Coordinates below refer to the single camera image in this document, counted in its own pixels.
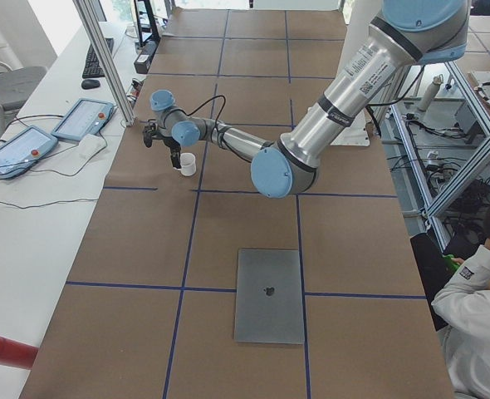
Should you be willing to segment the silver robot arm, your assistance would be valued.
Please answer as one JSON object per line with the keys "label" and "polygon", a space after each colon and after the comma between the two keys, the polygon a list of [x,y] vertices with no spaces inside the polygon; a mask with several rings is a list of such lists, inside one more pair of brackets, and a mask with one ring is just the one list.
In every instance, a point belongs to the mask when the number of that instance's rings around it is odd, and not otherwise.
{"label": "silver robot arm", "polygon": [[301,121],[276,141],[266,141],[219,119],[187,115],[173,94],[150,97],[155,118],[143,130],[161,140],[179,168],[180,151],[200,140],[250,164],[256,190],[268,198],[305,192],[318,176],[321,152],[364,110],[402,67],[455,61],[466,50],[469,1],[385,1],[370,21],[368,37]]}

